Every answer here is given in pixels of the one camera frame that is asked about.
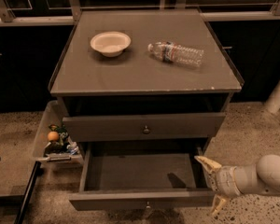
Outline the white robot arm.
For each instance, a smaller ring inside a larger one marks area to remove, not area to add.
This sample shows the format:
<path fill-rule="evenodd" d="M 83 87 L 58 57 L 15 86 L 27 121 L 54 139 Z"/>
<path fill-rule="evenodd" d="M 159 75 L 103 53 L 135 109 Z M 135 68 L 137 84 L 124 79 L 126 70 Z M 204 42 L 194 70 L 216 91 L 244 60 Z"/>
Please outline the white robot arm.
<path fill-rule="evenodd" d="M 255 164 L 226 166 L 205 156 L 195 156 L 216 192 L 211 214 L 217 215 L 233 198 L 246 194 L 280 196 L 280 156 L 265 155 Z"/>

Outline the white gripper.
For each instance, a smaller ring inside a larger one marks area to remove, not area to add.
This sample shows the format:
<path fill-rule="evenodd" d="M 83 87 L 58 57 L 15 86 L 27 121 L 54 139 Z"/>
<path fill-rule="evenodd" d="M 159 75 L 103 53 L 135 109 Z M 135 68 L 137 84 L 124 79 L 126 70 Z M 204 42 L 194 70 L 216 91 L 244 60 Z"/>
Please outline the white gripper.
<path fill-rule="evenodd" d="M 220 163 L 210 160 L 205 156 L 195 156 L 205 171 L 209 174 L 209 180 L 212 190 L 218 194 L 214 196 L 211 208 L 211 214 L 217 215 L 221 209 L 228 203 L 229 198 L 235 198 L 241 195 L 234 177 L 234 166 L 222 166 Z"/>

